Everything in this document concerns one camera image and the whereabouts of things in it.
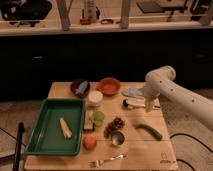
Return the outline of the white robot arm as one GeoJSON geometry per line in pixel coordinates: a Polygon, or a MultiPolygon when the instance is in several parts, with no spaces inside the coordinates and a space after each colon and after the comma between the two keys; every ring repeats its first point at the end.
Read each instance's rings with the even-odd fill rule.
{"type": "Polygon", "coordinates": [[[146,74],[143,87],[145,110],[150,112],[154,100],[162,94],[213,132],[213,101],[174,83],[175,78],[176,71],[171,66],[160,67],[146,74]]]}

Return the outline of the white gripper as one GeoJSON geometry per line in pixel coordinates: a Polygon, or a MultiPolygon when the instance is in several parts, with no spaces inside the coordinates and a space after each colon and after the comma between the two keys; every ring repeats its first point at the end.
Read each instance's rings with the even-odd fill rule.
{"type": "Polygon", "coordinates": [[[145,87],[143,89],[143,95],[145,98],[145,110],[147,112],[151,112],[155,104],[155,100],[160,95],[160,93],[150,87],[145,87]]]}

